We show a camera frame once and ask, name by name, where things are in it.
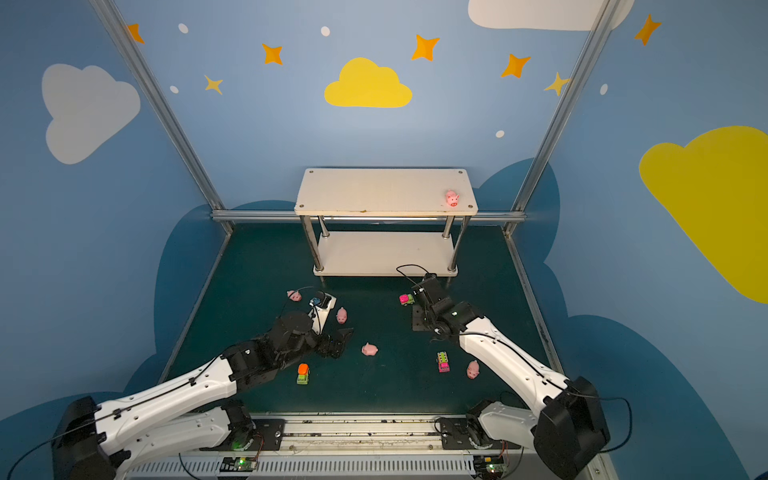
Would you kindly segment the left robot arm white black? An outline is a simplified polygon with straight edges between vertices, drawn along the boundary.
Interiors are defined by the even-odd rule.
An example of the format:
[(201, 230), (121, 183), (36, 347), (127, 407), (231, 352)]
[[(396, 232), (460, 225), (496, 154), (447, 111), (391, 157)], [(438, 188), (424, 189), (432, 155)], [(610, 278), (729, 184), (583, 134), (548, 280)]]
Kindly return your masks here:
[(131, 440), (190, 411), (274, 380), (310, 353), (339, 358), (354, 332), (325, 333), (327, 315), (290, 312), (265, 334), (236, 343), (202, 366), (127, 397), (70, 403), (51, 440), (55, 479), (115, 479), (138, 457)]

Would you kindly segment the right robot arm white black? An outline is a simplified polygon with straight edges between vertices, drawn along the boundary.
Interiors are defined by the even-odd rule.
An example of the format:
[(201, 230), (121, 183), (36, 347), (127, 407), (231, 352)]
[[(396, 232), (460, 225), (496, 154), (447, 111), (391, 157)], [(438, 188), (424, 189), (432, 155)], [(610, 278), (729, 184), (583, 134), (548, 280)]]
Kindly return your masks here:
[(610, 441), (600, 396), (583, 377), (571, 380), (536, 360), (467, 302), (454, 302), (437, 276), (412, 287), (425, 327), (493, 371), (525, 403), (482, 402), (467, 414), (473, 445), (503, 441), (535, 451), (560, 479), (574, 479)]

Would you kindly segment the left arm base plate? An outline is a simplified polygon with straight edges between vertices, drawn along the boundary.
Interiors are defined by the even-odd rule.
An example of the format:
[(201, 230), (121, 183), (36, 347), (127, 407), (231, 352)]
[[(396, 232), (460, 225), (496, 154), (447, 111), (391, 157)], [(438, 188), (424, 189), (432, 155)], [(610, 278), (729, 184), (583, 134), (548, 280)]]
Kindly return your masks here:
[(253, 426), (235, 434), (233, 451), (278, 451), (281, 448), (286, 420), (255, 418)]

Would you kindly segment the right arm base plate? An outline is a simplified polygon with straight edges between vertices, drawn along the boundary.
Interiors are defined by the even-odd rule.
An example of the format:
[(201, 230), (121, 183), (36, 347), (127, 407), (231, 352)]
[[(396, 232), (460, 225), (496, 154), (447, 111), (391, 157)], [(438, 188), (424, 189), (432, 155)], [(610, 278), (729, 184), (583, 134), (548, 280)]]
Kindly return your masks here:
[(466, 417), (438, 417), (433, 426), (444, 450), (520, 450), (521, 446), (491, 439), (479, 422)]

